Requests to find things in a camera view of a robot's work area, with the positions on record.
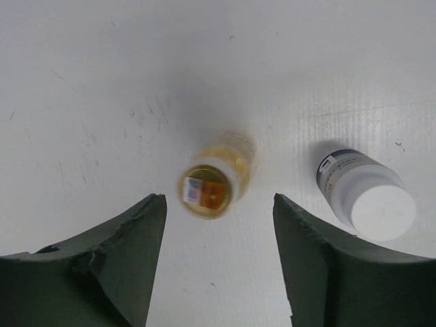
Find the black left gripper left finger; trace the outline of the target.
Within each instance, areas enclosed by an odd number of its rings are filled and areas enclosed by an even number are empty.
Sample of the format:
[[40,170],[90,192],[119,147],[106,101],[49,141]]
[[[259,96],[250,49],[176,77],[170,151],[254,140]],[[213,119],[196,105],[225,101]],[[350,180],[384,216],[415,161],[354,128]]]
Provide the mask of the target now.
[[1,258],[2,326],[144,326],[167,202],[120,215],[35,253]]

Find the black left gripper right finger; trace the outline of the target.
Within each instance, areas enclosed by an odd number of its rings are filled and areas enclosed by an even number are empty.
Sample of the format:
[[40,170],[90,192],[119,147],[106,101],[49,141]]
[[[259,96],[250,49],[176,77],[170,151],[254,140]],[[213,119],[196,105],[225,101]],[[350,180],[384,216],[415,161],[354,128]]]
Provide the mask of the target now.
[[435,261],[375,245],[284,195],[273,207],[293,326],[434,326]]

